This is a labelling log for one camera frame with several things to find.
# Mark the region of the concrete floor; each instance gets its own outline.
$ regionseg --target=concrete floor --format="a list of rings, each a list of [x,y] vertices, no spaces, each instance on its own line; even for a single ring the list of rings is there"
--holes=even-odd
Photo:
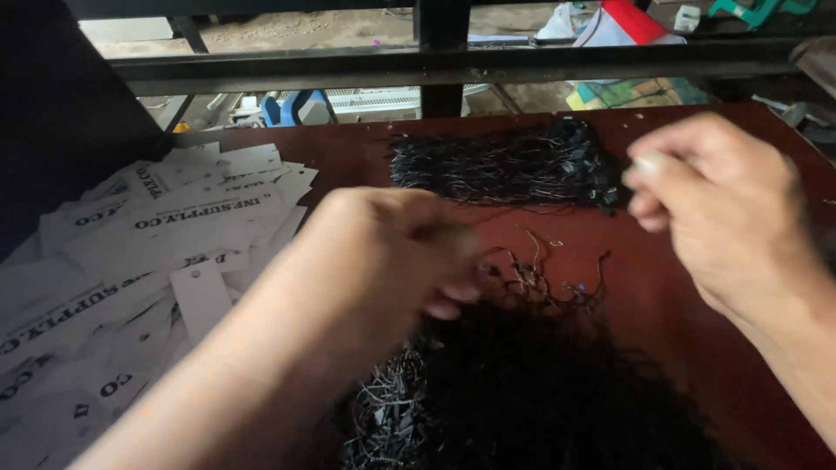
[[[551,17],[557,3],[502,5],[477,7],[471,12],[471,34],[513,35],[532,37]],[[673,7],[679,5],[654,5]],[[670,12],[654,14],[663,23],[672,23]],[[263,51],[276,49],[311,49],[349,46],[369,46],[375,40],[383,45],[413,44],[412,22],[409,17],[396,16],[384,10],[345,10],[316,13],[263,14],[244,23],[230,23],[202,29],[206,46],[211,53]],[[149,55],[191,54],[185,39],[166,39],[131,43],[97,43],[96,48],[106,58]],[[568,110],[566,97],[573,86],[566,82],[544,84],[506,84],[508,94],[526,113]],[[206,104],[213,96],[197,96],[184,116],[193,129],[205,129],[213,125],[228,124],[223,112],[229,102],[213,115],[207,113]],[[149,112],[158,115],[167,97],[143,98]],[[491,92],[484,91],[467,98],[471,115],[509,114],[502,102]],[[344,122],[411,119],[414,114],[386,112],[364,115],[340,115]]]

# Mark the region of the bundle of strings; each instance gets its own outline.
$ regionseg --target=bundle of strings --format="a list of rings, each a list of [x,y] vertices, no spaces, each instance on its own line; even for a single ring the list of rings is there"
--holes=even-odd
[[[350,407],[344,469],[740,468],[652,361],[613,347],[596,294],[569,285],[558,300],[536,268],[515,271],[506,283],[528,286],[525,302],[425,319],[374,370]]]
[[[393,186],[453,201],[610,207],[618,200],[614,165],[581,120],[475,137],[404,135],[390,148]]]

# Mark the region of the wooden table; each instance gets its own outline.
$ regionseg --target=wooden table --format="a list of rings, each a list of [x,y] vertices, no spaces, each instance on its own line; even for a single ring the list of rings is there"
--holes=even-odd
[[[320,170],[313,190],[300,202],[313,207],[336,187],[389,186],[390,135],[474,135],[571,115],[588,122],[602,147],[627,166],[624,150],[631,142],[703,110],[724,115],[790,155],[801,171],[815,227],[824,230],[834,225],[836,206],[824,199],[836,199],[836,170],[794,129],[754,102],[224,130],[183,136],[180,144],[219,140],[222,149],[230,151],[275,143],[283,159]],[[559,247],[545,247],[549,251],[545,272],[552,286],[562,281],[584,284],[587,289],[595,286],[596,259],[610,250],[612,255],[604,263],[604,307],[618,345],[640,348],[658,360],[677,386],[707,412],[711,432],[756,466],[836,467],[836,459],[756,350],[701,301],[673,253],[669,235],[646,233],[623,210],[606,217],[596,210],[538,215],[505,207],[468,207],[461,214],[477,222],[485,249],[506,247],[523,261],[533,258],[535,246],[519,226],[543,240],[561,242]],[[507,265],[507,255],[496,264]]]

